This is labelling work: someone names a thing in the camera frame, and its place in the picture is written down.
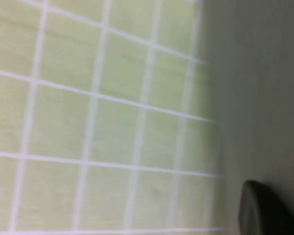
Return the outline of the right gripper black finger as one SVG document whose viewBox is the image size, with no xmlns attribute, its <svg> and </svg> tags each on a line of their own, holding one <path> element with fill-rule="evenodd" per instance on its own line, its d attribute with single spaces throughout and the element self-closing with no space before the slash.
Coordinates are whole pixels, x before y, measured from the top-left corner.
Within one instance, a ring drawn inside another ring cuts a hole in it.
<svg viewBox="0 0 294 235">
<path fill-rule="evenodd" d="M 267 185 L 246 180 L 242 186 L 238 224 L 242 235 L 294 235 L 294 216 Z"/>
</svg>

